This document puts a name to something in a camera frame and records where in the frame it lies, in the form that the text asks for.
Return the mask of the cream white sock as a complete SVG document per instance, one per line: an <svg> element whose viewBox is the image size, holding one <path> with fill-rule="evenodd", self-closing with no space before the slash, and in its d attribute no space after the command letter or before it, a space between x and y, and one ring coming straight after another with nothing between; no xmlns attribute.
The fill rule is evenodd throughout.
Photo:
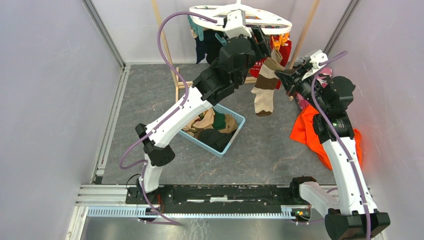
<svg viewBox="0 0 424 240"><path fill-rule="evenodd" d="M275 47L271 50L270 58L279 65L281 64L281 61L283 60L281 53Z"/></svg>

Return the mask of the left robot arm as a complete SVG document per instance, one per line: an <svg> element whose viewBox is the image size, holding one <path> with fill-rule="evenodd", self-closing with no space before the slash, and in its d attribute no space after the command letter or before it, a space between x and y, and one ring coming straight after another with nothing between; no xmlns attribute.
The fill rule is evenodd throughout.
<svg viewBox="0 0 424 240"><path fill-rule="evenodd" d="M251 30L252 36L240 34L229 38L220 48L218 58L193 80L183 98L161 117L148 125L136 126L145 157L137 196L145 204L156 200L163 167L175 158L170 146L174 136L195 116L233 94L245 83L249 69L271 55L270 40L262 29L256 25Z"/></svg>

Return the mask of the red santa pattern sock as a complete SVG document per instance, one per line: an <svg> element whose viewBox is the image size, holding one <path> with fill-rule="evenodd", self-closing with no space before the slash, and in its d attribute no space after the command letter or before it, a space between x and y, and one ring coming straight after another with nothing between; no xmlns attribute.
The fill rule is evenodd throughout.
<svg viewBox="0 0 424 240"><path fill-rule="evenodd" d="M286 67L286 65L288 64L290 60L291 50L292 50L292 41L290 39L288 39L286 42L284 42L280 46L279 53L281 54L281 57L282 57L280 61L281 66Z"/></svg>

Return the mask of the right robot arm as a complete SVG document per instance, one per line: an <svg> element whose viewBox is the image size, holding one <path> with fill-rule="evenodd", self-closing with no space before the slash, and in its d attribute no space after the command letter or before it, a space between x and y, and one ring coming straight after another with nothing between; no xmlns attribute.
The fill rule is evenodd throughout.
<svg viewBox="0 0 424 240"><path fill-rule="evenodd" d="M354 129L347 114L355 85L344 76L335 76L322 86L311 64L276 76L289 96L300 94L316 109L312 127L329 158L338 198L331 196L311 177L296 177L289 189L295 204L308 202L323 217L333 240L370 240L387 228L389 214L379 211L362 174Z"/></svg>

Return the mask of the red white patterned sock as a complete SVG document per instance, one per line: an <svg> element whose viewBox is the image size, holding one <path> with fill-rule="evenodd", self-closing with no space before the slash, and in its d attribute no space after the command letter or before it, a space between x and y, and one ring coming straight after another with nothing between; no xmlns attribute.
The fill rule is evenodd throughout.
<svg viewBox="0 0 424 240"><path fill-rule="evenodd" d="M249 74L252 76L252 77L254 77L254 78L257 78L258 77L258 75L259 75L259 72L260 72L260 70L261 70L261 68L262 68L262 65L264 64L264 62L265 62L265 60L266 60L267 58L263 58L263 59L261 59L261 60L259 60L259 61L257 61L257 62L255 62L255 64L249 69Z"/></svg>

